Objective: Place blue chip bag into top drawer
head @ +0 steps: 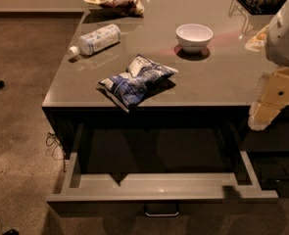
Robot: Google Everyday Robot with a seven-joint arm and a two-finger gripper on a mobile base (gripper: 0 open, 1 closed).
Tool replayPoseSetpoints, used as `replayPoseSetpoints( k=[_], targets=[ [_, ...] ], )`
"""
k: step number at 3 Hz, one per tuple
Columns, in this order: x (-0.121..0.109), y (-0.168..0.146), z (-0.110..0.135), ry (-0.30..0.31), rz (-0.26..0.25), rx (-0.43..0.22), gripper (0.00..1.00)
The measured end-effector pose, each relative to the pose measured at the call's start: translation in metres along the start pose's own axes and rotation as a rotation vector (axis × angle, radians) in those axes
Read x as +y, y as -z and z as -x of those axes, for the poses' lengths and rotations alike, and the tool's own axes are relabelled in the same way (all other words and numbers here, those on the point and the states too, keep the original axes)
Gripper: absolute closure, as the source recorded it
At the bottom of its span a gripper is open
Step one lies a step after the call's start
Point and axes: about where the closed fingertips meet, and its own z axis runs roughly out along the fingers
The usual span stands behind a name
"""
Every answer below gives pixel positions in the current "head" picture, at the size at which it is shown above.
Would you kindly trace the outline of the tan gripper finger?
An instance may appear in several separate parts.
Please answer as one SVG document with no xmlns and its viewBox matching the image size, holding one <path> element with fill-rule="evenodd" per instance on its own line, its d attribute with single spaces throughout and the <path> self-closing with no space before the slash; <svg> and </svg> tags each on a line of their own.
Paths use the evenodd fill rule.
<svg viewBox="0 0 289 235">
<path fill-rule="evenodd" d="M 280 113 L 276 108 L 254 102 L 249 110 L 248 125 L 252 130 L 265 130 Z"/>
</svg>

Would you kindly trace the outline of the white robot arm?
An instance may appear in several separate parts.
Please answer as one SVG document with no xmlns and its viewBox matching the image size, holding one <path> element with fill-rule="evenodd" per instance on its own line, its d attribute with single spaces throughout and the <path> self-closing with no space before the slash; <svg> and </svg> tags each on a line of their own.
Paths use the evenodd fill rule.
<svg viewBox="0 0 289 235">
<path fill-rule="evenodd" d="M 245 48 L 265 50 L 266 58 L 277 65 L 273 73 L 264 73 L 259 79 L 256 101 L 249 111 L 249 127 L 261 131 L 289 104 L 289 0 Z"/>
</svg>

